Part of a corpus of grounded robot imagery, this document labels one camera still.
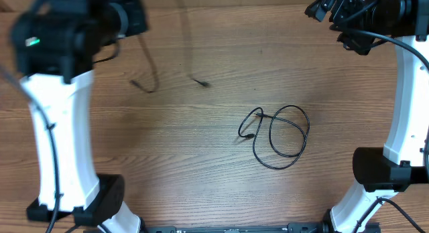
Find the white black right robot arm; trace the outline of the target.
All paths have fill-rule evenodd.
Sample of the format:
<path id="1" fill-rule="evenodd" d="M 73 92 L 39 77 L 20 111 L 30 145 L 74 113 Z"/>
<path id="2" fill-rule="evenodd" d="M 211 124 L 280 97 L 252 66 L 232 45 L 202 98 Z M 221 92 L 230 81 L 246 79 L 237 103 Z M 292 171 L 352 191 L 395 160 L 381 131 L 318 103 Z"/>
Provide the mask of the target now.
<path id="1" fill-rule="evenodd" d="M 353 154 L 355 180 L 325 215 L 321 232 L 377 232 L 369 219 L 413 184 L 428 183 L 428 0 L 315 0 L 305 11 L 328 18 L 346 50 L 362 56 L 395 46 L 397 86 L 393 118 L 382 147 Z"/>

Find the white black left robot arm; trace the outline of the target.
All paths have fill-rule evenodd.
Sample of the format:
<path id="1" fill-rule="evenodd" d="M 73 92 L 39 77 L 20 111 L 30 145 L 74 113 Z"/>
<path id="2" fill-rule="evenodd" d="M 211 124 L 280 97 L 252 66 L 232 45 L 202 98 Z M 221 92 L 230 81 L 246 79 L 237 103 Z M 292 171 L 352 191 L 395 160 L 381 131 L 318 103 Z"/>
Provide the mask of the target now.
<path id="1" fill-rule="evenodd" d="M 145 232 L 124 200 L 125 180 L 95 171 L 89 107 L 95 56 L 147 30 L 141 0 L 35 0 L 11 29 L 34 125 L 40 192 L 28 220 L 74 218 L 99 232 Z"/>

